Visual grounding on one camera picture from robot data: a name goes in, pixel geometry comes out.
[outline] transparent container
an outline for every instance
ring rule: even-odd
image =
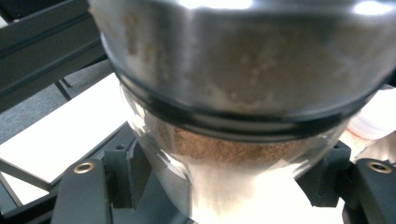
[[[175,127],[121,91],[128,121],[165,192],[199,223],[262,223],[263,211],[270,216],[279,201],[272,192],[295,184],[293,178],[321,159],[346,126],[286,142],[233,142]]]

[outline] white table surface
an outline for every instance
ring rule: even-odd
[[[119,85],[114,74],[106,77],[1,145],[0,158],[52,181],[126,120]],[[12,176],[4,176],[23,204],[47,193]],[[323,209],[311,208],[302,195],[293,195],[292,198],[303,201],[302,206],[295,206],[289,212],[279,211],[279,214],[287,216],[301,212],[300,215],[309,216],[307,219],[292,219],[293,223],[343,223],[341,211],[344,202],[340,202],[337,208]]]

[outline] gray floor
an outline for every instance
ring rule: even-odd
[[[66,90],[74,98],[112,72],[109,61],[82,69],[65,78],[72,86]],[[65,103],[66,100],[55,85],[50,85],[0,114],[0,145]]]

